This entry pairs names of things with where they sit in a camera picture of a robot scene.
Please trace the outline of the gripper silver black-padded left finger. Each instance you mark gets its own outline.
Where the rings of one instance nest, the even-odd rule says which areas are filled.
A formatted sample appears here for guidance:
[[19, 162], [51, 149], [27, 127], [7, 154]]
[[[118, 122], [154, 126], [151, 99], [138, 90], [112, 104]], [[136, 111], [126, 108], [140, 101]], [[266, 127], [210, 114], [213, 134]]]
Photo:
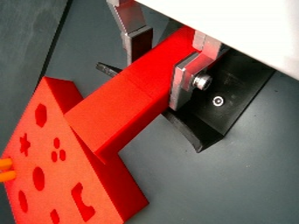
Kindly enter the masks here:
[[146, 24], [142, 6], [135, 0], [107, 0], [107, 5], [116, 20], [131, 65], [151, 49], [154, 28]]

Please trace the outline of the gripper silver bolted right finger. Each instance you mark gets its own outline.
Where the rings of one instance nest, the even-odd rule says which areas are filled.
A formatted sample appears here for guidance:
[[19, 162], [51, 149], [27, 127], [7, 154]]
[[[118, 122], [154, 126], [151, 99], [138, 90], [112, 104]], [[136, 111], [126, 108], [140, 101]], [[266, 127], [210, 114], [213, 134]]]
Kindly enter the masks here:
[[195, 51], [177, 63], [173, 70], [173, 110], [187, 103], [195, 88], [205, 91], [210, 87], [213, 78], [207, 75], [207, 69], [229, 50], [221, 41], [201, 31], [194, 34], [193, 47]]

